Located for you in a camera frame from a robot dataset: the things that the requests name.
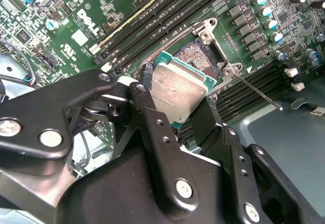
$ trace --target silver screw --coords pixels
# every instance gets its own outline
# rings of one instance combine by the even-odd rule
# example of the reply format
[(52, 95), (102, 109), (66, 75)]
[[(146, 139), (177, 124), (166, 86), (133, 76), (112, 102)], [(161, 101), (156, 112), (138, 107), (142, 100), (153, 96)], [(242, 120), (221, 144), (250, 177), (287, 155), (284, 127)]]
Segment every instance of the silver screw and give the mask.
[(258, 153), (260, 154), (264, 154), (264, 152), (261, 150), (261, 148), (259, 148), (258, 146), (256, 146), (256, 150), (258, 151)]
[(246, 203), (244, 208), (245, 208), (246, 214), (249, 216), (249, 218), (253, 222), (259, 222), (259, 214), (254, 206), (252, 206), (249, 203)]
[(137, 88), (143, 92), (146, 91), (146, 88), (142, 84), (137, 84)]
[(209, 34), (206, 31), (201, 33), (202, 40), (207, 40), (208, 38), (209, 38)]
[(176, 190), (180, 196), (185, 199), (189, 199), (192, 196), (192, 188), (191, 186), (184, 180), (177, 180), (176, 182)]
[(104, 80), (105, 82), (109, 82), (110, 81), (110, 77), (107, 74), (101, 73), (99, 75), (99, 78)]
[(0, 136), (12, 137), (21, 131), (21, 125), (13, 120), (0, 121)]
[(62, 136), (56, 131), (48, 130), (41, 133), (40, 142), (47, 147), (56, 147), (62, 143)]
[(233, 130), (233, 129), (231, 129), (231, 128), (229, 128), (228, 130), (229, 130), (229, 132), (230, 132), (232, 135), (236, 135), (235, 130)]

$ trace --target wire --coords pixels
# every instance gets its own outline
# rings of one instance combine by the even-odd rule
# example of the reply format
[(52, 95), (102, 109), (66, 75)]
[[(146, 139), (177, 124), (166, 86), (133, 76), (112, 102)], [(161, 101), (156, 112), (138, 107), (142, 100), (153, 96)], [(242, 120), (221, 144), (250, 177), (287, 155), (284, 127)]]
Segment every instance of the wire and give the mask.
[(86, 159), (82, 159), (78, 163), (71, 165), (76, 171), (81, 171), (81, 170), (85, 169), (89, 165), (89, 162), (91, 160), (91, 154), (90, 154), (90, 150), (88, 147), (86, 137), (83, 134), (83, 132), (80, 133), (80, 136), (81, 136), (83, 144), (85, 145), (85, 148), (86, 148)]
[(28, 66), (28, 69), (30, 71), (30, 74), (31, 74), (31, 77), (32, 77), (32, 81), (29, 83), (30, 85), (33, 85), (36, 81), (36, 76), (35, 76), (35, 73), (34, 73), (34, 70), (33, 68), (31, 67), (31, 64), (29, 62), (29, 60), (27, 59), (27, 57), (24, 55), (24, 53), (22, 53), (18, 47), (16, 47), (15, 45), (13, 45), (12, 43), (8, 42), (8, 41), (5, 41), (3, 39), (0, 39), (0, 43), (2, 44), (5, 44), (5, 45), (9, 45), (11, 48), (13, 48), (26, 62), (27, 66)]
[(0, 80), (6, 80), (6, 81), (9, 81), (9, 82), (22, 84), (22, 85), (32, 87), (32, 88), (41, 88), (41, 87), (39, 87), (37, 85), (31, 86), (28, 82), (26, 82), (26, 81), (24, 81), (22, 79), (10, 77), (10, 76), (3, 75), (3, 74), (0, 74)]
[(80, 133), (80, 136), (82, 138), (82, 141), (85, 145), (85, 148), (86, 148), (86, 164), (83, 165), (83, 168), (85, 168), (86, 166), (88, 166), (89, 162), (90, 162), (90, 159), (91, 159), (91, 155), (90, 155), (90, 150), (89, 150), (89, 147), (88, 147), (88, 143), (87, 143), (87, 140), (86, 140), (86, 137), (85, 135), (83, 134), (83, 132)]

